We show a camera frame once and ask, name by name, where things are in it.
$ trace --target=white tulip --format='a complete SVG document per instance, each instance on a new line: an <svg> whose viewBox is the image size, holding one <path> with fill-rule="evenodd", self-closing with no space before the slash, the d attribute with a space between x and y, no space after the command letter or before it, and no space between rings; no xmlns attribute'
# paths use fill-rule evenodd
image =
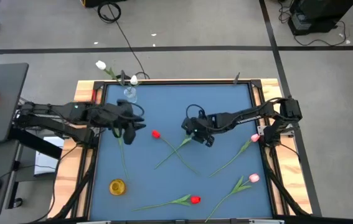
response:
<svg viewBox="0 0 353 224"><path fill-rule="evenodd" d="M138 84L138 78L136 77L136 75L132 76L130 82L131 82L132 85L137 85Z"/></svg>
<svg viewBox="0 0 353 224"><path fill-rule="evenodd" d="M102 62L101 60L96 62L96 66L100 69L100 70L104 70L106 69L106 63Z"/></svg>

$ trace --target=black metal frame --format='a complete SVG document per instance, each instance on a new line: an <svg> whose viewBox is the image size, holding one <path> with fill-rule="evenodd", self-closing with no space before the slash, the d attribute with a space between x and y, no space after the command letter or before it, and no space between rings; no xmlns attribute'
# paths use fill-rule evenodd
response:
<svg viewBox="0 0 353 224"><path fill-rule="evenodd" d="M263 102L265 102L264 100L264 96L263 96L263 90L261 88L261 82L260 80L239 80L237 82L238 85L247 85L249 92L250 92L250 100L253 106L256 106L256 102L255 102L255 97L254 97L254 92L253 92L253 86L255 86L258 89L258 94L260 96L260 103L262 104ZM93 90L94 93L97 92L97 90L101 89L101 101L100 104L105 104L106 103L106 96L107 96L107 89L110 85L118 85L118 83L116 82L103 82L103 81L97 81L94 82L93 84ZM150 80L149 82L142 82L142 85L233 85L233 80ZM269 124L269 119L265 120L265 124ZM260 151L261 151L261 155L262 158L266 157L266 151L265 151L265 146L261 145L260 146ZM80 167L79 167L79 171L78 171L78 176L82 175L84 167L85 167L85 160L86 157L82 158L83 161L81 161L80 163ZM272 160L273 160L273 165L275 168L275 174L277 176L277 178L282 182L281 179L281 171L280 171L280 167L279 167L279 163L278 163L278 158L277 158L277 154L274 153L274 155L272 156ZM273 187L272 187L272 183L270 178L266 175L265 173L265 179L266 179L266 185L268 188L268 198L269 198L269 203L270 203L270 207L271 207L271 212L272 212L272 216L275 217L277 216L277 208L276 208L276 203L275 203L275 196L273 194ZM83 216L87 217L89 216L89 211L90 211L90 200L92 197L92 187L93 187L93 182L94 182L94 178L89 181L88 183L88 190L87 190L87 195L86 195L86 199L85 199L85 208L83 211ZM288 210L288 205L285 202L284 198L281 197L281 204L283 206L283 213L284 214L289 214L289 210ZM150 221L133 221L131 223L175 223L175 220L150 220ZM183 220L183 223L188 222L188 223L200 223L203 222L203 220ZM237 220L236 219L228 219L228 220L209 220L209 222L211 223L236 223Z"/></svg>

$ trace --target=pink tulip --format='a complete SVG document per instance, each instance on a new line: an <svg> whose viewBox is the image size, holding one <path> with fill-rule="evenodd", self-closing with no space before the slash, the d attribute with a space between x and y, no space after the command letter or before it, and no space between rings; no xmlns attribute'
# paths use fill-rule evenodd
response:
<svg viewBox="0 0 353 224"><path fill-rule="evenodd" d="M250 181L251 181L251 183L258 182L259 181L259 175L258 174L251 174Z"/></svg>
<svg viewBox="0 0 353 224"><path fill-rule="evenodd" d="M259 134L254 134L251 136L251 141L257 142L261 136Z"/></svg>

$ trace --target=clear vase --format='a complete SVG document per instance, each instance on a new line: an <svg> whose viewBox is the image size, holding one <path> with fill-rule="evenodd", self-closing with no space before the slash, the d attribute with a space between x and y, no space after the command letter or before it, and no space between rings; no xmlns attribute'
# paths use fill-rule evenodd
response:
<svg viewBox="0 0 353 224"><path fill-rule="evenodd" d="M138 96L136 94L136 89L133 87L128 87L124 90L124 95L126 96L126 100L131 103L135 103L138 101Z"/></svg>

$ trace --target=gray floor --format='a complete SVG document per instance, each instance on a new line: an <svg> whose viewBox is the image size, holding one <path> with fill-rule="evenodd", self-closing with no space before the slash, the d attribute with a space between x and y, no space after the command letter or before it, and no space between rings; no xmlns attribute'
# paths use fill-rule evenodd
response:
<svg viewBox="0 0 353 224"><path fill-rule="evenodd" d="M120 6L120 25L135 47L270 46L258 1L128 0ZM266 6L277 44L297 46L288 26L278 21L277 2L266 0ZM342 20L353 45L353 7ZM78 0L2 1L0 21L0 49L127 46L115 24L102 23L93 9L84 9ZM341 30L300 40L339 42ZM280 55L289 88L302 107L300 125L322 214L353 218L353 50ZM238 72L242 78L278 78L271 51L138 52L137 56L152 78L231 78ZM97 60L128 74L139 70L131 53L0 55L0 63L30 64L24 98L52 104L72 100L78 80L106 78L95 67ZM43 214L50 202L50 184L24 183L19 194L26 205L3 212L0 222L28 222Z"/></svg>

